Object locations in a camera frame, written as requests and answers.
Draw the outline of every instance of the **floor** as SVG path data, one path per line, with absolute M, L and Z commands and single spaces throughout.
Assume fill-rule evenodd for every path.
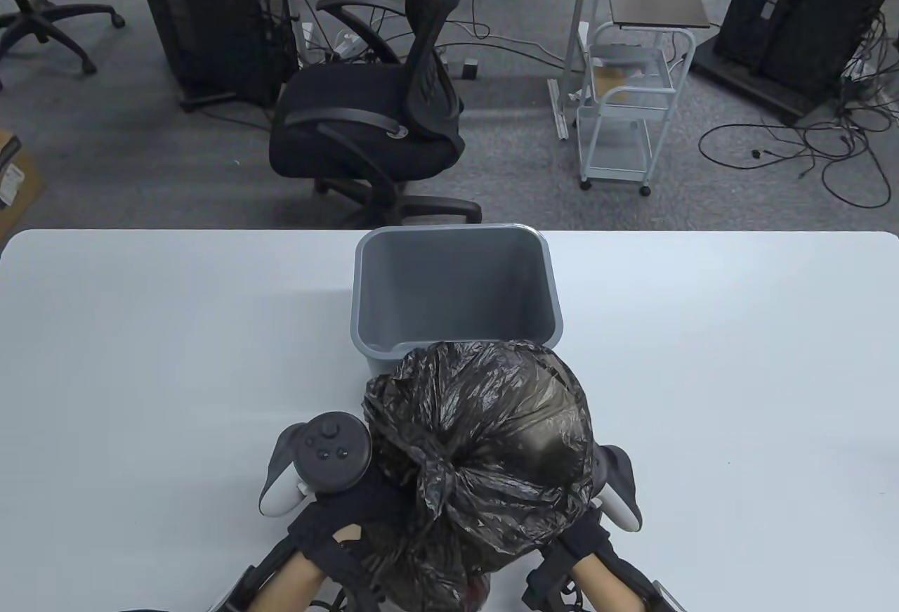
M 337 198 L 315 197 L 311 184 L 276 176 L 266 162 L 266 133 L 184 114 L 145 0 L 108 2 L 128 20 L 114 30 L 106 17 L 64 23 L 93 57 L 99 73 L 80 75 L 76 57 L 57 44 L 24 41 L 0 63 L 0 123 L 17 131 L 47 181 L 18 229 L 302 228 L 332 226 L 348 210 Z M 455 17 L 470 19 L 471 0 Z M 574 0 L 476 0 L 478 20 L 494 33 L 542 43 L 562 54 Z M 704 0 L 720 21 L 729 0 Z M 11 0 L 0 8 L 12 6 Z M 890 20 L 899 18 L 892 15 Z M 339 25 L 323 19 L 329 37 Z M 385 30 L 400 33 L 402 21 Z M 707 32 L 700 32 L 700 40 Z M 446 41 L 468 37 L 448 27 Z M 899 233 L 899 201 L 879 210 L 842 204 L 818 172 L 797 178 L 805 163 L 763 171 L 717 167 L 697 152 L 709 127 L 758 122 L 760 112 L 716 86 L 690 79 L 662 156 L 652 197 L 632 185 L 577 182 L 577 150 L 560 143 L 546 92 L 555 69 L 510 53 L 476 47 L 447 50 L 453 72 L 476 57 L 474 82 L 458 82 L 466 102 L 466 152 L 439 178 L 414 192 L 481 203 L 485 221 L 520 221 L 564 230 L 889 230 Z M 256 108 L 223 105 L 216 113 L 264 123 Z M 886 174 L 899 181 L 899 130 L 873 139 Z M 766 134 L 737 133 L 710 142 L 732 162 L 750 150 L 775 148 Z M 862 203 L 883 197 L 867 159 L 834 170 L 832 184 Z

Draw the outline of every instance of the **office chair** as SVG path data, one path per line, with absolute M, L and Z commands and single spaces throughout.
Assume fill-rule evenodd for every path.
M 6 30 L 0 37 L 0 59 L 6 56 L 10 47 L 13 47 L 22 38 L 28 34 L 34 34 L 41 43 L 47 43 L 48 38 L 52 38 L 64 44 L 65 47 L 81 57 L 81 70 L 84 73 L 96 73 L 97 67 L 93 65 L 81 46 L 58 30 L 53 23 L 60 19 L 102 12 L 112 17 L 113 27 L 121 29 L 125 26 L 125 20 L 116 13 L 112 6 L 88 4 L 58 6 L 47 0 L 15 0 L 15 2 L 16 5 L 19 5 L 19 12 L 0 15 L 0 28 Z
M 434 43 L 459 0 L 321 0 L 317 9 L 359 34 L 378 63 L 309 66 L 285 86 L 273 117 L 269 162 L 279 175 L 314 178 L 363 207 L 350 226 L 398 224 L 409 216 L 462 216 L 481 222 L 481 207 L 447 197 L 402 195 L 454 165 L 465 150 L 462 104 Z M 405 62 L 362 19 L 365 6 L 405 15 L 415 40 Z

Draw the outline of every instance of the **black garbage bag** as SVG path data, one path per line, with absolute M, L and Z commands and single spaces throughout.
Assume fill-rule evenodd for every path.
M 416 497 L 407 534 L 369 533 L 408 612 L 478 609 L 485 576 L 548 544 L 593 495 L 593 429 L 574 374 L 530 342 L 443 342 L 369 382 L 373 464 Z

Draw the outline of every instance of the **mesh chair backrest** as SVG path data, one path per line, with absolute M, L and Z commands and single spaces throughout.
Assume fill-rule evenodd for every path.
M 447 17 L 460 0 L 405 0 L 405 14 L 415 33 L 405 69 L 409 91 L 405 115 L 422 134 L 445 136 L 459 147 L 459 96 L 434 52 L 434 43 Z

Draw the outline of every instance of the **computer tower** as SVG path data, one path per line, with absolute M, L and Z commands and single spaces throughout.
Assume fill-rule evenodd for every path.
M 147 0 L 182 106 L 270 107 L 298 69 L 287 0 Z
M 884 0 L 732 0 L 716 52 L 811 99 L 835 95 L 840 76 Z M 766 46 L 770 25 L 783 15 Z
M 840 93 L 841 76 L 885 0 L 732 0 L 693 70 L 785 123 Z

